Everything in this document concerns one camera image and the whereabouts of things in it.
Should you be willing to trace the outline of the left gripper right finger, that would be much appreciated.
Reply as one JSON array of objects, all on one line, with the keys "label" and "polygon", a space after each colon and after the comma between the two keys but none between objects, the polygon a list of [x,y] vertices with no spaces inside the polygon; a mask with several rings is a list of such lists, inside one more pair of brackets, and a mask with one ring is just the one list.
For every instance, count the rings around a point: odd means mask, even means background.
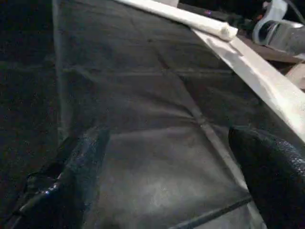
[{"label": "left gripper right finger", "polygon": [[229,146],[269,229],[305,227],[305,157],[266,131],[236,126]]}]

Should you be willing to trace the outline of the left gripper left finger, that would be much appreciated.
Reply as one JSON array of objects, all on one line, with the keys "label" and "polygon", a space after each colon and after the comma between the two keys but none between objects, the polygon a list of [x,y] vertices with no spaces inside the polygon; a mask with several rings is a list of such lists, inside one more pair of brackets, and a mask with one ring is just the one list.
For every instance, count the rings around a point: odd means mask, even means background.
[{"label": "left gripper left finger", "polygon": [[109,138],[99,127],[67,137],[52,161],[27,176],[1,228],[80,229],[95,198]]}]

